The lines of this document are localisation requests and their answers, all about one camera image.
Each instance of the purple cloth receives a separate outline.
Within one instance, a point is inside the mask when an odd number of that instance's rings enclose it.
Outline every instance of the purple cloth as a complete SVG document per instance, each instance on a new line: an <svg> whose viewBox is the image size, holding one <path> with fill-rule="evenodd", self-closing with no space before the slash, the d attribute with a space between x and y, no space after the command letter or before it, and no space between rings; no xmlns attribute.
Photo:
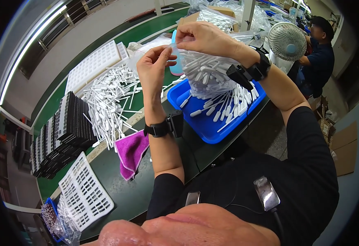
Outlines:
<svg viewBox="0 0 359 246"><path fill-rule="evenodd" d="M128 181L136 174L143 153L149 147L148 135L144 131L133 133L114 142L120 161L122 177Z"/></svg>

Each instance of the left hand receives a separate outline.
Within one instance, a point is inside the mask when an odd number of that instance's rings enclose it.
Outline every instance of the left hand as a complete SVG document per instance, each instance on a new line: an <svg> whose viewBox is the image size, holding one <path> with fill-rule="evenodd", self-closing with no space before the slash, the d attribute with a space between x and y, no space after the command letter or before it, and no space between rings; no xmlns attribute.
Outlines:
<svg viewBox="0 0 359 246"><path fill-rule="evenodd" d="M137 72L144 95L144 106L146 103L159 102L162 92L164 69L167 66L174 66L177 56L172 55L172 48L167 45L158 46L150 49L137 62Z"/></svg>

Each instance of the lips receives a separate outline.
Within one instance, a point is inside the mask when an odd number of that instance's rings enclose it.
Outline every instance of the lips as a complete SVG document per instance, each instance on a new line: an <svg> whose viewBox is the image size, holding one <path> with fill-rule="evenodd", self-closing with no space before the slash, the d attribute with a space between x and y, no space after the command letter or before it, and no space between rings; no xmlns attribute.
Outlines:
<svg viewBox="0 0 359 246"><path fill-rule="evenodd" d="M189 224L197 224L197 225L210 227L210 225L207 222L203 221L202 219L200 219L196 216L190 215L190 214L175 213L175 214L167 214L165 217L175 220L175 221L179 221L179 222L184 222L184 223L189 223Z"/></svg>

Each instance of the electric fan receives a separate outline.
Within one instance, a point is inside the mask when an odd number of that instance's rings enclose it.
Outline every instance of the electric fan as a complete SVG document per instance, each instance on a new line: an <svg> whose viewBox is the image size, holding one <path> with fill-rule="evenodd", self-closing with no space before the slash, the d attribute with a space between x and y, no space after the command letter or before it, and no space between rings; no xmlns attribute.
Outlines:
<svg viewBox="0 0 359 246"><path fill-rule="evenodd" d="M302 30L289 22L279 22L271 27L268 44L277 57L292 62L300 59L307 50Z"/></svg>

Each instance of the man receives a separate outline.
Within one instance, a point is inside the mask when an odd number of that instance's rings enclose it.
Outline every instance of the man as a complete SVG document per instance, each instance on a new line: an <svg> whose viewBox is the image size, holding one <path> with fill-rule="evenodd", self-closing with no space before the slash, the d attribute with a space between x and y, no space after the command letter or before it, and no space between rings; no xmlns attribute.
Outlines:
<svg viewBox="0 0 359 246"><path fill-rule="evenodd" d="M195 41L181 42L193 35ZM261 56L208 22L177 29L177 47L230 57L245 68ZM137 63L144 95L145 123L162 123L166 112L160 93L166 66L176 56L167 46L149 50ZM280 109L287 131L288 159L243 150L243 155L197 176L187 186L179 148L172 134L149 135L155 183L142 226L109 222L97 245L312 245L330 222L338 204L334 161L320 126L295 84L275 65L260 81ZM276 214L264 212L253 182L266 176L280 204ZM185 206L189 192L200 204Z"/></svg>
<svg viewBox="0 0 359 246"><path fill-rule="evenodd" d="M315 16L311 21L311 37L305 36L307 44L312 46L312 53L300 58L302 67L298 71L296 85L304 96L321 96L323 86L329 80L334 69L334 51L331 40L334 30L323 17Z"/></svg>

